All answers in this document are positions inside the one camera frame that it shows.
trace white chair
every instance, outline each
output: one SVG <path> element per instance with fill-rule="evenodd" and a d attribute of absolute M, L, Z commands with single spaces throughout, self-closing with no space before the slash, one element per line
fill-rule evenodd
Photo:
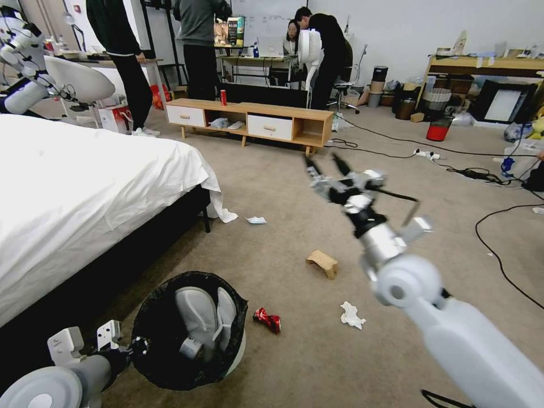
<path fill-rule="evenodd" d="M 115 92 L 113 83 L 104 74 L 93 68 L 62 58 L 45 56 L 45 67 L 59 88 L 65 88 L 67 91 L 75 93 L 75 98 L 80 103 L 90 105 L 91 119 L 99 128 L 95 104 L 97 101 L 113 95 Z M 61 101 L 66 115 L 74 118 L 66 108 L 65 101 L 62 99 Z M 85 116 L 75 116 L 75 119 L 80 124 L 90 120 Z"/>

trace power strip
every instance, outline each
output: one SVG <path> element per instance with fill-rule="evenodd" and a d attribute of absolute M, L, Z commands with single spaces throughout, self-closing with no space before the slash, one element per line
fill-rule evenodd
<path fill-rule="evenodd" d="M 427 158 L 429 160 L 439 160 L 440 159 L 440 155 L 438 153 L 423 151 L 423 150 L 420 150 L 420 149 L 414 150 L 414 155 L 421 156 L 421 157 Z"/>

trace red bag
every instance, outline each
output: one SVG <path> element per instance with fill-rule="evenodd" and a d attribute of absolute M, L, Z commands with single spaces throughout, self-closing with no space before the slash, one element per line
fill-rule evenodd
<path fill-rule="evenodd" d="M 166 102 L 172 100 L 172 95 L 168 92 L 166 85 L 163 84 L 164 96 L 166 97 Z M 160 99 L 159 86 L 157 84 L 151 85 L 151 92 L 153 93 L 153 106 L 161 111 L 164 110 L 163 102 Z"/>

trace office chair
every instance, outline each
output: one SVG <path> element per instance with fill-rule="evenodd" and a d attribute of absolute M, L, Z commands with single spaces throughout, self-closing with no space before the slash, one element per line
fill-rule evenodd
<path fill-rule="evenodd" d="M 336 82 L 333 85 L 333 88 L 337 91 L 335 100 L 332 102 L 327 103 L 327 106 L 336 105 L 336 110 L 339 111 L 341 107 L 345 108 L 352 108 L 355 109 L 355 113 L 359 113 L 359 108 L 353 105 L 350 105 L 346 102 L 342 101 L 342 96 L 347 95 L 347 90 L 350 89 L 355 83 L 359 81 L 359 77 L 361 75 L 361 62 L 363 60 L 364 55 L 367 53 L 367 46 L 368 44 L 364 45 L 363 52 L 361 53 L 361 57 L 359 58 L 359 63 L 357 65 L 353 65 L 353 50 L 351 49 L 351 45 L 349 42 L 346 41 L 346 67 L 343 69 L 342 74 L 339 76 L 339 82 Z M 355 74 L 355 80 L 350 81 L 351 79 L 351 73 L 353 68 L 356 69 Z"/>

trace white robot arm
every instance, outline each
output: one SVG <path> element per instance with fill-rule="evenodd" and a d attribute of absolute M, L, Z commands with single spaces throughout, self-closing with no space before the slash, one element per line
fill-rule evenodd
<path fill-rule="evenodd" d="M 58 94 L 45 68 L 41 31 L 25 22 L 16 0 L 0 0 L 0 62 L 13 67 L 20 81 L 0 99 L 0 113 L 25 113 L 31 106 Z"/>
<path fill-rule="evenodd" d="M 148 342 L 137 337 L 121 346 L 121 328 L 110 320 L 97 330 L 98 350 L 82 355 L 79 328 L 59 331 L 47 340 L 54 367 L 35 370 L 12 384 L 0 397 L 1 408 L 100 408 L 102 391 L 130 364 L 133 354 L 145 355 Z"/>
<path fill-rule="evenodd" d="M 345 176 L 340 181 L 322 175 L 307 159 L 312 187 L 342 205 L 355 226 L 365 250 L 361 265 L 378 300 L 408 315 L 421 330 L 427 350 L 475 407 L 542 407 L 542 372 L 479 310 L 451 297 L 432 263 L 406 254 L 412 240 L 431 232 L 430 222 L 416 217 L 396 232 L 372 206 L 378 193 L 409 198 L 382 190 L 382 173 L 358 174 L 338 156 L 334 160 Z"/>

